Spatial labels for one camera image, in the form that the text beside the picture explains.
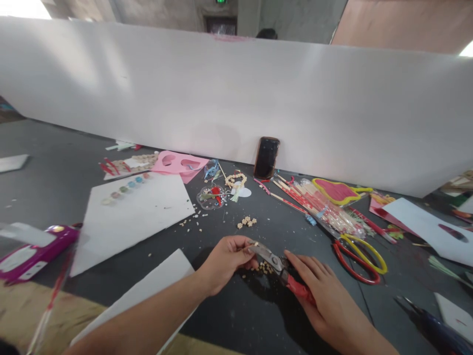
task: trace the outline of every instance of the hand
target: hand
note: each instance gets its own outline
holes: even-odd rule
[[[197,270],[196,273],[207,284],[210,296],[218,294],[238,268],[249,270],[258,267],[255,253],[248,249],[249,241],[251,239],[245,236],[222,238]]]
[[[298,300],[315,331],[344,355],[398,354],[375,329],[328,265],[315,257],[284,251],[309,287],[317,307]]]

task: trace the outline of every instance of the bundle of sticks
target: bundle of sticks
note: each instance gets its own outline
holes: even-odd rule
[[[331,225],[339,233],[347,233],[364,239],[366,237],[363,226],[350,217],[342,208],[335,206],[327,197],[325,197],[313,184],[307,179],[302,179],[289,184],[286,179],[277,175],[272,182],[292,197],[304,209],[292,204],[291,202],[271,193],[271,196],[290,205],[294,209],[313,216],[321,218]]]

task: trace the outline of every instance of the glue gun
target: glue gun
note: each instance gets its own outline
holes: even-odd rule
[[[0,236],[27,243],[0,259],[0,279],[12,285],[30,280],[74,243],[79,231],[64,225],[41,231],[24,223],[0,223]]]
[[[397,299],[404,299],[414,309],[420,317],[429,340],[434,340],[441,348],[441,351],[443,351],[443,354],[473,355],[473,350],[466,340],[447,327],[441,320],[435,318],[425,309],[417,307],[405,297],[397,296]]]

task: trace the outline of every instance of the white backdrop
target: white backdrop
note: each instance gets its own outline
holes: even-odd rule
[[[413,196],[473,166],[471,58],[0,18],[0,95],[27,117],[245,163],[277,137],[280,169]]]

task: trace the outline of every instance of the light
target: light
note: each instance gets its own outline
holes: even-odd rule
[[[0,16],[51,19],[41,0],[0,0]]]
[[[473,57],[473,41],[459,55],[460,57]]]

